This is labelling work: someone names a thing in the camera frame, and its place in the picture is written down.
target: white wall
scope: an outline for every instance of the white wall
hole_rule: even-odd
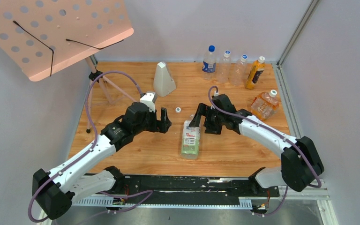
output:
[[[283,68],[339,224],[360,224],[360,1],[321,1]]]
[[[97,54],[114,61],[202,61],[209,45],[278,60],[310,0],[125,0],[135,33]]]
[[[0,224],[34,224],[27,217],[32,175],[67,158],[89,73],[80,62],[31,82],[0,49]]]

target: orange juice bottle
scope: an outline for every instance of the orange juice bottle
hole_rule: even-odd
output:
[[[265,61],[266,59],[263,56],[260,56],[258,60],[254,61],[252,64],[252,68],[250,69],[250,74],[247,77],[245,87],[247,89],[252,90],[259,80],[260,74],[264,71]]]
[[[271,90],[269,93],[260,93],[252,103],[252,114],[261,121],[268,119],[276,113],[279,108],[279,102],[276,96],[276,90]]]

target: tripod stand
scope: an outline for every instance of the tripod stand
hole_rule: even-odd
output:
[[[88,63],[90,69],[91,69],[91,73],[89,75],[89,79],[90,79],[90,83],[89,83],[89,86],[92,84],[92,82],[96,79],[96,77],[98,77],[100,74],[102,74],[103,72],[101,71],[98,71],[93,63],[93,61],[91,60],[90,57],[87,57],[85,58],[86,62]],[[108,79],[107,77],[103,76],[101,77],[98,81],[98,84],[100,85],[100,88],[101,90],[103,91],[105,97],[107,98],[108,100],[108,104],[110,105],[113,105],[115,104],[117,101],[125,98],[125,97],[128,97],[130,100],[132,100],[133,102],[136,102],[136,100],[131,97],[129,94],[127,94],[124,90],[122,90],[120,87],[118,87],[116,84],[114,84],[114,82],[112,82],[110,79]],[[108,93],[108,90],[107,88],[105,87],[105,84],[104,83],[108,83],[110,85],[112,85],[113,87],[115,87],[118,91],[120,91],[123,96],[116,99],[116,100],[113,100],[111,98],[111,95]],[[98,104],[92,104],[92,96],[93,96],[93,88],[90,90],[90,94],[89,94],[89,97],[88,97],[88,102],[89,102],[89,112],[91,113],[91,110],[92,110],[92,106],[93,105],[101,105],[101,104],[105,104],[107,102],[102,102],[102,103],[98,103]],[[88,120],[88,126],[86,127],[86,132],[87,133],[90,133],[90,122]]]

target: wooden tabletop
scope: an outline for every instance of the wooden tabletop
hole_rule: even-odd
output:
[[[103,72],[119,70],[128,73],[138,82],[142,91],[147,92],[153,91],[156,66],[156,62],[99,62],[98,69]],[[158,97],[155,106],[158,109],[158,118],[160,118],[159,109],[167,108],[168,118],[172,121],[169,131],[166,134],[141,132],[132,143],[97,164],[91,170],[92,173],[99,173],[104,168],[114,165],[127,174],[247,177],[260,167],[280,165],[279,158],[257,141],[238,135],[225,127],[221,135],[205,134],[204,128],[202,129],[197,160],[185,160],[179,156],[183,123],[196,112],[199,103],[210,105],[207,98],[209,87],[217,85],[220,94],[225,93],[237,110],[241,108],[248,110],[259,93],[278,89],[271,64],[266,65],[254,90],[247,90],[243,86],[234,87],[230,83],[218,84],[214,80],[204,80],[200,62],[168,63],[168,68],[177,89],[166,97]],[[107,75],[107,78],[133,98],[140,99],[136,87],[125,76],[113,74]],[[113,99],[122,97],[115,88],[107,83],[105,85]],[[100,104],[93,106],[91,116],[99,134],[106,124],[123,115],[132,103],[129,98],[122,98],[114,105],[104,103],[106,101],[102,89],[99,85],[95,85],[92,102]],[[175,112],[176,107],[181,108],[181,113]],[[289,133],[281,102],[279,111],[266,123],[281,132]],[[87,117],[83,110],[70,157],[93,140],[93,132],[87,134],[86,126]]]

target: bottle label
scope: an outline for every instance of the bottle label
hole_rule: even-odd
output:
[[[256,71],[255,76],[253,77],[252,82],[257,83],[257,80],[259,80],[260,74],[264,71],[264,68],[260,68]]]
[[[214,73],[215,72],[215,69],[216,69],[216,63],[207,63],[207,62],[203,62],[203,65],[202,65],[202,71],[203,72],[206,72],[206,73]]]
[[[199,127],[189,127],[189,123],[190,121],[187,121],[187,126],[183,130],[184,147],[195,146],[196,140],[199,139],[201,135]]]

